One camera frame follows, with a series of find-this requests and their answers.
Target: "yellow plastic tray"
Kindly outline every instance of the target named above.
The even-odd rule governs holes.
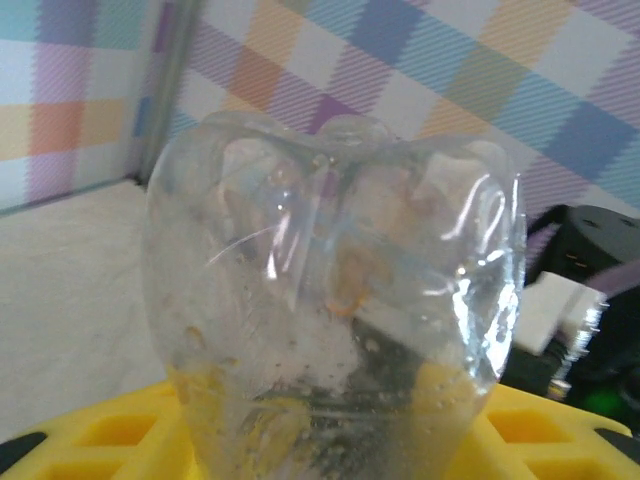
[[[640,479],[640,467],[594,428],[629,434],[612,420],[498,386],[447,479]],[[166,383],[29,430],[34,431],[48,438],[2,480],[200,480],[178,401]]]

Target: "plaid wallpaper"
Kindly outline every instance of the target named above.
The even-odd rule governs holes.
[[[486,135],[527,211],[640,209],[640,2],[211,0],[171,134],[212,111],[315,132],[360,113],[412,139]]]
[[[0,0],[0,210],[136,170],[126,146],[158,3]]]

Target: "white surface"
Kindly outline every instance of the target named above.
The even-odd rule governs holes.
[[[144,202],[121,183],[0,218],[0,441],[164,378],[138,270]]]

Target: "clear plastic bottle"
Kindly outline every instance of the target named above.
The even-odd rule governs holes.
[[[504,366],[518,178],[467,136],[218,113],[153,174],[149,323],[209,478],[439,478]]]

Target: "water droplet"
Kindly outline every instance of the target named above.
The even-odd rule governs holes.
[[[366,348],[369,352],[377,353],[380,351],[380,345],[378,345],[378,342],[376,342],[373,338],[367,338],[367,341],[364,342],[364,348]]]

